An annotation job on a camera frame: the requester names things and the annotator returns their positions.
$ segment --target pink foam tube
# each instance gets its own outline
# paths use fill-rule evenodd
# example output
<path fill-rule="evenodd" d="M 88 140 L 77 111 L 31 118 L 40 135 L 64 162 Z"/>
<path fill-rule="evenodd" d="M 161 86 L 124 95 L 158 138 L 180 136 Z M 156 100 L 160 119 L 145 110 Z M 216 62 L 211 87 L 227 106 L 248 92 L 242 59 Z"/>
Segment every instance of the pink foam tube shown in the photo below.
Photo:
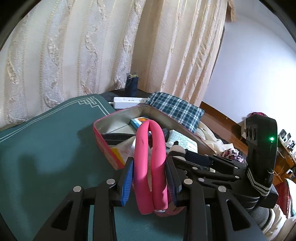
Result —
<path fill-rule="evenodd" d="M 149 130 L 152 133 L 153 140 L 151 157 L 152 193 L 147 179 Z M 165 139 L 161 127 L 153 120 L 145 121 L 137 130 L 133 165 L 135 195 L 141 214 L 168 208 L 165 157 Z"/>

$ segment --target plaid cloth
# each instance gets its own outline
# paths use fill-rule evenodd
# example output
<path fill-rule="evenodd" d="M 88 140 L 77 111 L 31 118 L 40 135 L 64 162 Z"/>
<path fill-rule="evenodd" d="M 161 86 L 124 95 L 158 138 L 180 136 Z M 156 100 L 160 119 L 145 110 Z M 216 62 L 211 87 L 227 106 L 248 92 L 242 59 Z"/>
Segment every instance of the plaid cloth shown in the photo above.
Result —
<path fill-rule="evenodd" d="M 151 94 L 146 103 L 167 114 L 186 129 L 195 133 L 204 110 L 188 102 L 163 92 Z"/>

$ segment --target curtain fold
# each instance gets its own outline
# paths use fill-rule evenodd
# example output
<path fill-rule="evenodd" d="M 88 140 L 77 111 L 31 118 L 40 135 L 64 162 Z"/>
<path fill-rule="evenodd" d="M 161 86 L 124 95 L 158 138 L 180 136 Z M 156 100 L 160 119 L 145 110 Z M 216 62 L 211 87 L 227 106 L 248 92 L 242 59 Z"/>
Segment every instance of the curtain fold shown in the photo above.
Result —
<path fill-rule="evenodd" d="M 199 106 L 227 0 L 42 0 L 0 51 L 0 128 L 63 101 L 139 88 Z"/>

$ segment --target power strip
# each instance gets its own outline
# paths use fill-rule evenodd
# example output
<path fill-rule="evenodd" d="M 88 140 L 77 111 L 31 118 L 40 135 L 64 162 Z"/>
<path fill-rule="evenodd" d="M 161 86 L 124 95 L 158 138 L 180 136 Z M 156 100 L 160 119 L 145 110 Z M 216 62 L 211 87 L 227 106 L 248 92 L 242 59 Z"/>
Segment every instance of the power strip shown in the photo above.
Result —
<path fill-rule="evenodd" d="M 114 97 L 113 104 L 114 109 L 124 109 L 133 107 L 136 105 L 145 104 L 147 98 L 136 98 L 136 97 Z"/>

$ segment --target green mat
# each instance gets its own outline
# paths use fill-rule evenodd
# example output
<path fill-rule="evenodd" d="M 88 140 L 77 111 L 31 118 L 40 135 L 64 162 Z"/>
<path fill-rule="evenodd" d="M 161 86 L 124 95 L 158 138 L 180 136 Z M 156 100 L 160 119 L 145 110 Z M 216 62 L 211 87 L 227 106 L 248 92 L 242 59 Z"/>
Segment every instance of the green mat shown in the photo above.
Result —
<path fill-rule="evenodd" d="M 74 186 L 97 186 L 113 176 L 92 130 L 112 112 L 100 95 L 81 96 L 0 132 L 0 212 L 18 241 L 32 241 Z M 127 206 L 115 208 L 115 223 L 119 241 L 181 241 L 185 212 L 141 215 L 131 192 Z"/>

